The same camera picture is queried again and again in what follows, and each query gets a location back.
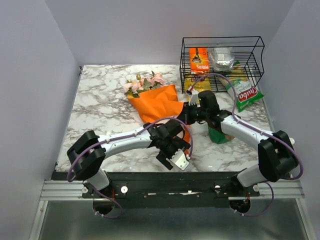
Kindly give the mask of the green brown snack bag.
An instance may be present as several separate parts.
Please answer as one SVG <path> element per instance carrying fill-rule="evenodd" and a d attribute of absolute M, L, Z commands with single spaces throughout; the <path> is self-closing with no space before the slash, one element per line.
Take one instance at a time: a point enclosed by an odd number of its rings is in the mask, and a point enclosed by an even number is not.
<path fill-rule="evenodd" d="M 214 125 L 213 123 L 209 123 L 207 127 L 209 138 L 213 143 L 224 144 L 229 141 L 232 141 L 235 138 L 232 135 L 223 133 L 220 125 Z"/>

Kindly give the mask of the orange wrapping paper sheet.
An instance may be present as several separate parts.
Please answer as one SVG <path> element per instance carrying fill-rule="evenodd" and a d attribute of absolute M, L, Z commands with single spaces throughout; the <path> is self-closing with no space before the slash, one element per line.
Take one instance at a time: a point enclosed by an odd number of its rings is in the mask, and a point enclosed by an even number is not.
<path fill-rule="evenodd" d="M 139 97 L 133 97 L 129 94 L 127 98 L 144 123 L 152 123 L 165 117 L 178 116 L 184 106 L 178 100 L 174 84 L 142 92 Z"/>

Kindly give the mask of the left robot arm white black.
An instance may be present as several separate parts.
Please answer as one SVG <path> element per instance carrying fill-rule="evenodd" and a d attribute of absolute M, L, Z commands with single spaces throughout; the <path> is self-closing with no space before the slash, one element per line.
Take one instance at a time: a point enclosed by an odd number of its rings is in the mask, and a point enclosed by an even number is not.
<path fill-rule="evenodd" d="M 111 191 L 111 180 L 101 168 L 102 162 L 116 154 L 135 149 L 157 148 L 156 157 L 168 170 L 177 166 L 185 170 L 193 153 L 194 141 L 179 137 L 190 133 L 190 128 L 174 117 L 160 118 L 152 123 L 125 133 L 98 136 L 87 131 L 67 151 L 71 166 L 67 173 L 69 183 L 86 181 L 101 198 Z"/>

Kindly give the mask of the pink fake flower bunch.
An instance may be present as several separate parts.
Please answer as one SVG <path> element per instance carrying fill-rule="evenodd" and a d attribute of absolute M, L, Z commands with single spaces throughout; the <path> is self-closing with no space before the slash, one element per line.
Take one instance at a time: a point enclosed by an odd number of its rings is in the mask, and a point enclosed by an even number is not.
<path fill-rule="evenodd" d="M 159 88 L 165 85 L 165 80 L 161 73 L 151 72 L 151 79 L 149 80 L 150 89 Z"/>

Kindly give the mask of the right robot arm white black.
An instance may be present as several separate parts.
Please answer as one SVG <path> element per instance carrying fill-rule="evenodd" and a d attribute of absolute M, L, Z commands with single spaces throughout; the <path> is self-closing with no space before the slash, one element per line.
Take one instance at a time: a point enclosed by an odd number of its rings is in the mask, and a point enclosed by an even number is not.
<path fill-rule="evenodd" d="M 258 163 L 237 173 L 230 183 L 230 191 L 236 196 L 243 195 L 254 184 L 285 179 L 299 165 L 287 133 L 257 128 L 234 113 L 221 110 L 210 90 L 193 91 L 177 118 L 186 125 L 206 122 L 209 127 L 235 137 L 257 151 Z"/>

